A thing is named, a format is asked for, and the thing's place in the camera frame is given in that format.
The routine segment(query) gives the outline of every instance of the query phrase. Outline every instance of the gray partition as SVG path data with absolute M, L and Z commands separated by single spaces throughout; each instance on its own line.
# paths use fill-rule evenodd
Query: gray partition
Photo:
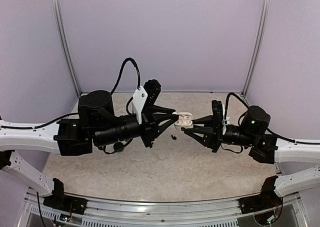
M 112 89 L 126 57 L 167 91 L 240 92 L 263 0 L 60 0 L 83 92 Z M 136 87 L 127 67 L 118 91 Z
M 248 92 L 281 135 L 320 139 L 320 2 L 270 0 L 261 51 Z M 283 174 L 310 164 L 282 164 Z M 300 192 L 311 226 L 319 226 L 320 188 Z
M 41 123 L 68 113 L 76 95 L 61 49 L 51 0 L 0 0 L 0 115 Z M 48 155 L 20 152 L 38 169 Z M 0 226 L 13 227 L 27 186 L 0 173 Z

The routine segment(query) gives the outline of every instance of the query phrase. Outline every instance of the vertical metal pole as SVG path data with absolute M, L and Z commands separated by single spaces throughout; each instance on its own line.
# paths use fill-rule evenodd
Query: vertical metal pole
M 263 2 L 262 2 L 258 32 L 257 32 L 256 38 L 255 38 L 255 44 L 254 44 L 254 48 L 253 48 L 252 57 L 250 60 L 249 71 L 246 76 L 246 80 L 245 80 L 244 87 L 242 90 L 242 94 L 244 97 L 246 97 L 248 94 L 248 90 L 249 90 L 249 87 L 250 87 L 250 84 L 252 81 L 252 77 L 254 75 L 255 68 L 257 65 L 257 60 L 258 60 L 258 56 L 259 56 L 259 52 L 260 52 L 260 48 L 261 48 L 261 44 L 262 44 L 262 40 L 263 40 L 263 36 L 264 36 L 264 32 L 265 32 L 265 27 L 266 27 L 266 23 L 267 23 L 269 4 L 270 4 L 270 0 L 263 0 Z
M 54 11 L 54 15 L 55 15 L 56 26 L 57 26 L 58 33 L 59 33 L 61 47 L 62 47 L 62 51 L 63 51 L 63 54 L 64 54 L 66 66 L 68 68 L 68 71 L 69 71 L 69 74 L 70 74 L 70 78 L 71 78 L 72 85 L 73 85 L 74 91 L 76 93 L 76 96 L 79 98 L 82 92 L 81 92 L 81 89 L 80 89 L 80 86 L 79 86 L 79 82 L 78 82 L 78 79 L 77 79 L 77 75 L 76 75 L 76 71 L 75 71 L 74 65 L 73 65 L 72 60 L 71 60 L 70 51 L 69 51 L 69 47 L 68 47 L 68 42 L 67 42 L 67 38 L 66 38 L 66 33 L 65 33 L 65 30 L 64 30 L 64 24 L 63 24 L 63 20 L 62 20 L 62 14 L 61 14 L 61 8 L 60 8 L 59 0 L 52 0 L 52 5 L 53 5 L 53 11 Z

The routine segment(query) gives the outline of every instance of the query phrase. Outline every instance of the beige tabletop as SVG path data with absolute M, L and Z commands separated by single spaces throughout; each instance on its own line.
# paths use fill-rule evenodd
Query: beige tabletop
M 131 94 L 115 93 L 114 110 L 125 115 Z M 161 93 L 156 105 L 200 118 L 212 114 L 211 101 L 225 102 L 226 94 Z M 246 111 L 231 97 L 228 116 L 232 124 Z M 226 146 L 238 151 L 238 146 Z M 107 147 L 110 152 L 113 145 Z M 82 156 L 51 154 L 44 173 L 60 179 L 65 191 L 84 196 L 148 202 L 200 201 L 258 193 L 267 177 L 275 175 L 271 164 L 260 164 L 248 156 L 250 149 L 235 154 L 217 153 L 169 127 L 145 148 L 140 138 L 123 152 L 106 155 L 93 147 Z

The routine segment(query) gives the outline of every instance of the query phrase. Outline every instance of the marble-patterned surface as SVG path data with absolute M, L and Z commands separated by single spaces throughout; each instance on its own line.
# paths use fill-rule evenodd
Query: marble-patterned surface
M 113 95 L 117 115 L 126 114 L 130 96 Z M 161 93 L 156 104 L 200 118 L 212 114 L 211 100 L 224 102 L 225 98 L 225 94 Z M 231 97 L 231 123 L 235 124 L 244 111 L 245 107 Z M 249 149 L 234 154 L 221 148 L 211 153 L 171 126 L 155 140 L 153 148 L 145 148 L 136 138 L 123 152 L 112 155 L 96 147 L 92 154 L 78 157 L 52 154 L 44 173 L 63 181 L 66 192 L 91 197 L 148 202 L 212 200 L 257 193 L 264 180 L 275 175 L 273 165 L 260 164 L 248 153 Z

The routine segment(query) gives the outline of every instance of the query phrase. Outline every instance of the table surface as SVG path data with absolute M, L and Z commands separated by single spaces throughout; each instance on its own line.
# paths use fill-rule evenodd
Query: table surface
M 116 115 L 125 115 L 131 94 L 115 93 Z M 211 101 L 225 102 L 226 94 L 161 93 L 156 105 L 191 112 L 194 119 L 212 115 Z M 246 111 L 231 97 L 228 116 L 236 124 Z M 239 146 L 224 145 L 239 151 Z M 113 145 L 107 147 L 110 152 Z M 106 155 L 93 147 L 82 156 L 51 154 L 44 174 L 60 179 L 65 191 L 78 195 L 142 202 L 201 201 L 258 193 L 267 177 L 275 175 L 271 164 L 260 164 L 248 156 L 250 149 L 235 154 L 217 153 L 170 126 L 145 148 L 140 138 L 123 152 Z

